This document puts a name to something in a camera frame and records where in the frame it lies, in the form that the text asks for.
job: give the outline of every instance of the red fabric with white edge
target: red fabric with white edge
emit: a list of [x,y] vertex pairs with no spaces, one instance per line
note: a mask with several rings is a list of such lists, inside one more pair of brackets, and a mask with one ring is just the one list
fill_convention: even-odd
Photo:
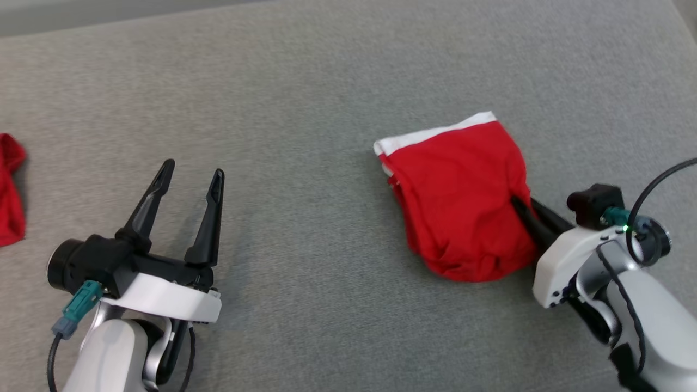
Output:
[[408,244],[438,275],[482,282],[537,256],[510,203],[530,206],[523,156],[491,112],[375,142]]
[[25,158],[22,146],[9,134],[0,133],[0,246],[24,238],[24,212],[12,173]]

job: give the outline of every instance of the robotic arm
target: robotic arm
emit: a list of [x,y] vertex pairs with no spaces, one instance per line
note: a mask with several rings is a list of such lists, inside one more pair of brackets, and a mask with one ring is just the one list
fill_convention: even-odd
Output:
[[[90,301],[98,301],[97,311],[64,391],[157,391],[169,381],[188,331],[192,350],[184,391],[193,365],[192,323],[216,322],[221,308],[220,295],[212,288],[212,267],[217,264],[224,173],[215,170],[194,245],[177,260],[151,254],[149,239],[173,171],[174,160],[166,160],[113,239],[96,234],[85,241],[70,239],[51,256],[49,284],[75,296],[54,326],[56,340],[47,368],[51,392],[56,390],[53,359],[58,342],[69,338],[79,321],[71,322],[71,307],[79,309]],[[75,301],[85,291],[89,296]],[[127,309],[155,316],[164,328],[143,319],[123,319]]]
[[540,305],[570,304],[610,347],[620,384],[630,391],[697,391],[697,319],[644,269],[670,251],[668,232],[635,211],[630,220],[614,186],[569,196],[579,227],[535,200],[535,213],[512,203],[544,252],[533,284]]

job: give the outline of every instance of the black cable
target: black cable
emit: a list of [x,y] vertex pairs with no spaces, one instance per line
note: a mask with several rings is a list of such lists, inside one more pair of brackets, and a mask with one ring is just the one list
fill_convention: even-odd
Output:
[[53,339],[53,344],[51,344],[51,349],[48,351],[48,364],[46,365],[46,378],[48,379],[48,390],[50,392],[58,392],[56,388],[56,379],[53,376],[53,364],[56,361],[56,351],[58,351],[58,344],[63,339],[63,334],[58,332],[56,337]]
[[636,314],[636,310],[634,309],[634,305],[631,303],[631,300],[629,299],[629,294],[627,294],[627,290],[625,289],[625,286],[622,284],[620,281],[617,271],[610,265],[610,262],[607,260],[605,255],[603,254],[603,250],[601,249],[602,244],[598,245],[595,248],[595,252],[598,254],[598,258],[600,258],[600,261],[603,262],[603,266],[605,267],[606,270],[610,273],[610,278],[617,284],[617,288],[620,290],[620,295],[622,296],[622,299],[625,300],[625,303],[627,303],[627,311],[629,312],[629,316],[631,317],[631,320],[634,322],[634,330],[636,331],[636,335],[639,338],[639,366],[636,369],[636,374],[641,374],[641,371],[644,370],[644,363],[646,361],[646,339],[644,337],[644,328],[641,326],[641,321],[639,321],[639,316]]
[[181,382],[181,388],[179,392],[186,391],[186,387],[189,385],[189,379],[191,379],[191,372],[194,370],[194,356],[196,355],[196,335],[194,335],[194,327],[189,327],[189,337],[191,341],[191,350],[189,353],[189,364],[186,366],[186,375],[184,375],[184,381]]
[[[639,195],[639,198],[636,200],[634,203],[634,206],[631,208],[631,211],[629,212],[629,217],[627,219],[627,226],[630,227],[629,230],[627,230],[626,238],[627,238],[627,249],[629,251],[629,254],[631,255],[631,258],[634,259],[635,262],[645,265],[645,261],[639,259],[639,256],[636,255],[634,252],[634,247],[631,243],[631,233],[634,231],[634,220],[636,219],[636,216],[639,214],[639,209],[641,208],[641,205],[644,203],[644,200],[646,200],[646,197],[648,197],[649,193],[651,193],[658,184],[661,183],[664,179],[667,179],[674,173],[684,169],[685,167],[692,166],[692,165],[697,165],[697,158],[692,158],[688,159],[684,162],[678,163],[677,165],[671,167],[670,169],[666,170],[665,172],[661,173],[658,177],[656,177],[653,181],[649,183],[646,188],[641,192]],[[659,244],[656,244],[657,247],[657,252],[659,252]]]

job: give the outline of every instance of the gray carpet surface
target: gray carpet surface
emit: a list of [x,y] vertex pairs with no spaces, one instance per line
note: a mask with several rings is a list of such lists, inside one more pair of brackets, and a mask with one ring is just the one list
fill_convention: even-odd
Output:
[[[265,1],[2,39],[0,131],[29,160],[26,239],[0,249],[0,391],[46,390],[69,299],[45,280],[54,247],[112,235],[165,158],[152,238],[172,257],[227,173],[224,307],[197,327],[191,392],[619,391],[572,310],[537,305],[531,271],[428,272],[372,142],[493,110],[533,194],[571,218],[569,193],[615,183],[633,202],[697,155],[695,63],[657,0]],[[652,273],[693,312],[695,179],[644,210],[673,235]],[[88,325],[59,350],[59,386]]]

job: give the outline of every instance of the red cloth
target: red cloth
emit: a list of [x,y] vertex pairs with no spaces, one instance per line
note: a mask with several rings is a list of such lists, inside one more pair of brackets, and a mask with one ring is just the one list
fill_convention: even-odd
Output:
[[24,212],[12,173],[20,167],[26,153],[7,133],[0,133],[0,246],[24,238]]
[[404,212],[409,247],[438,275],[482,282],[537,256],[513,209],[530,206],[523,156],[492,113],[375,143]]

